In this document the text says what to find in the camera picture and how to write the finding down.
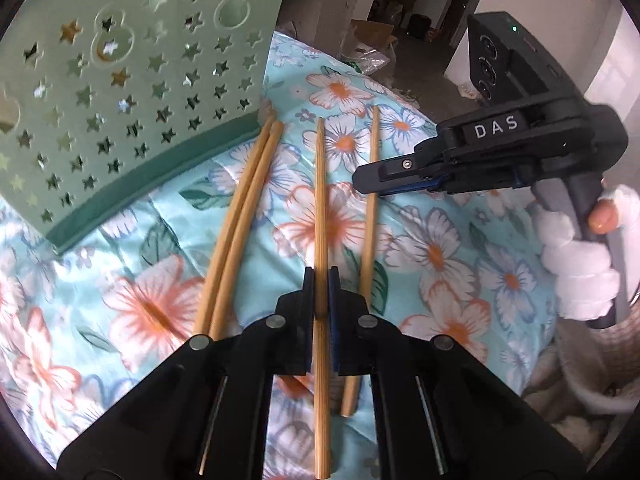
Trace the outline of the right hand white glove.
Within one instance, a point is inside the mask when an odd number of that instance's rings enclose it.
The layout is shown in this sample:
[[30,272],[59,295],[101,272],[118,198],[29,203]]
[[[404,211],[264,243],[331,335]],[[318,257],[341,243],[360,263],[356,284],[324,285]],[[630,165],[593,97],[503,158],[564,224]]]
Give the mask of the right hand white glove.
[[619,292],[628,300],[639,295],[639,194],[627,185],[603,192],[589,215],[599,234],[619,232],[625,270],[613,266],[603,243],[578,240],[570,217],[538,207],[534,226],[542,244],[542,266],[555,277],[561,318],[587,322],[613,307]]

